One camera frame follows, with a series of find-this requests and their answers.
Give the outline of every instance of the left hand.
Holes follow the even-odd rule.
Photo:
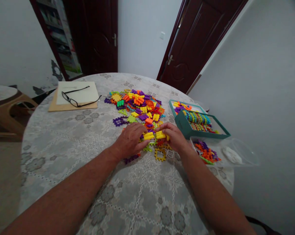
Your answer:
[[[150,142],[145,140],[139,143],[140,136],[147,131],[141,123],[134,122],[125,128],[109,150],[118,161],[131,157],[139,153]]]

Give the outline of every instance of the white paper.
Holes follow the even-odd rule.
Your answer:
[[[57,100],[56,104],[69,104],[69,102],[63,98],[62,91],[68,92],[72,90],[79,90],[90,86],[86,89],[71,92],[66,94],[69,98],[75,100],[78,104],[85,102],[93,102],[99,98],[98,91],[94,82],[58,82]]]

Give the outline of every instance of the door handle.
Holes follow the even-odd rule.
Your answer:
[[[174,61],[174,59],[173,59],[173,55],[170,56],[167,65],[170,65],[170,62],[171,62],[172,60]]]
[[[112,39],[114,39],[114,45],[117,46],[117,37],[116,37],[116,34],[114,34],[114,37],[112,37]]]

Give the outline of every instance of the wooden door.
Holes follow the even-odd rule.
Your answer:
[[[186,93],[242,2],[190,0],[161,81]]]
[[[84,74],[118,72],[118,0],[63,0]]]

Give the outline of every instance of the stool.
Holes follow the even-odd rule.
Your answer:
[[[12,136],[22,140],[25,127],[10,116],[10,110],[15,104],[23,102],[28,102],[34,107],[38,106],[37,103],[19,90],[8,86],[0,86],[0,125],[9,131],[0,132],[0,136]],[[28,110],[31,110],[25,103],[24,105]],[[28,111],[21,107],[14,108],[13,111],[19,114],[29,114]]]

